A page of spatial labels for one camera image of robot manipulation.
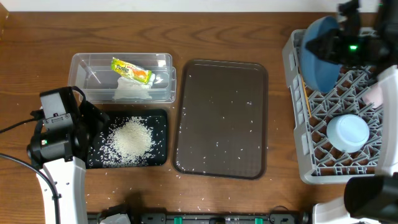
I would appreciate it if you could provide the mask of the blue plate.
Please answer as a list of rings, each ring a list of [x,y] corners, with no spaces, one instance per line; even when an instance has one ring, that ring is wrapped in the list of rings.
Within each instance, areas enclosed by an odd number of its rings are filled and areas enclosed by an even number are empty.
[[[300,47],[299,64],[304,82],[313,91],[328,93],[337,82],[342,65],[322,61],[306,49],[305,45],[325,34],[331,29],[339,28],[337,20],[332,16],[322,17],[309,25],[305,31]]]

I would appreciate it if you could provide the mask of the white paper napkin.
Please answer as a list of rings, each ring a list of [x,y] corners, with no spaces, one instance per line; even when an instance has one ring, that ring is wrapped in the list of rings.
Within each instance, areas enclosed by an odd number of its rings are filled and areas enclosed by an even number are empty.
[[[123,98],[132,99],[151,99],[149,95],[149,90],[153,86],[154,78],[151,78],[147,84],[141,83],[137,80],[120,77],[118,79],[118,87],[114,92],[113,99],[120,100]]]

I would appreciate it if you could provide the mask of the pink plastic cup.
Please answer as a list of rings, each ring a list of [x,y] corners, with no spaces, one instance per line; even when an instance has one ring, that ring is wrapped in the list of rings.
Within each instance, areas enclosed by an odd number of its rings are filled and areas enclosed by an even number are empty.
[[[372,85],[363,95],[363,101],[372,108],[377,109],[383,104],[382,88],[379,83]]]

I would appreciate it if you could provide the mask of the wooden chopstick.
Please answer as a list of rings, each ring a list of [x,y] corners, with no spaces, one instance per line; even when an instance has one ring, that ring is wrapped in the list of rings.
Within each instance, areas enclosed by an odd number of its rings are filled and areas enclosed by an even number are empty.
[[[306,86],[305,86],[305,82],[304,82],[304,79],[303,79],[303,75],[301,75],[301,81],[302,81],[302,88],[303,88],[303,93],[304,93],[304,97],[305,97],[305,102],[306,102],[308,115],[309,115],[309,118],[311,118],[312,117],[312,112],[311,112],[311,109],[310,109],[310,103],[309,103],[309,100],[308,100],[308,96],[307,96],[307,91],[306,91]]]

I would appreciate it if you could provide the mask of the yellow green snack wrapper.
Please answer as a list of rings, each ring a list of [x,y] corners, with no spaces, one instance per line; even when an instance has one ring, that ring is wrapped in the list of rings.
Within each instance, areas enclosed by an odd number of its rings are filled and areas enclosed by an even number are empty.
[[[150,70],[145,70],[140,66],[114,57],[111,62],[111,69],[124,78],[136,80],[143,84],[147,84],[152,76],[152,72]]]

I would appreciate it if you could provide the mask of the light blue rice bowl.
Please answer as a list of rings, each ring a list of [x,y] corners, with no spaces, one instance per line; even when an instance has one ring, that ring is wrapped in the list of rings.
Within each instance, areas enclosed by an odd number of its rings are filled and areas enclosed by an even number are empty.
[[[370,130],[361,117],[344,114],[333,118],[326,127],[330,144],[341,152],[359,151],[369,139]]]

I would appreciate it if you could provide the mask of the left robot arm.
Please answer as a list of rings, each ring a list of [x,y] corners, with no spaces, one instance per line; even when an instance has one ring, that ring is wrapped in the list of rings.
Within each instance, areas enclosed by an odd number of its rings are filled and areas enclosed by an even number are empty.
[[[40,94],[41,109],[31,115],[35,129],[27,147],[42,191],[46,223],[88,223],[85,174],[89,151],[109,121],[76,86]]]

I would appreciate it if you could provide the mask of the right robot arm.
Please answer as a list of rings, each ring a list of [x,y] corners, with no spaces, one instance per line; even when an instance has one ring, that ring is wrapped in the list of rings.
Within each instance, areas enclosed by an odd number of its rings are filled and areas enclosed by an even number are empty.
[[[373,66],[382,94],[382,143],[370,177],[353,177],[344,195],[312,210],[313,223],[397,223],[397,1],[379,1],[373,29],[360,35],[359,2],[338,6],[343,22],[327,16],[305,31],[300,70],[305,83],[330,91],[342,66]]]

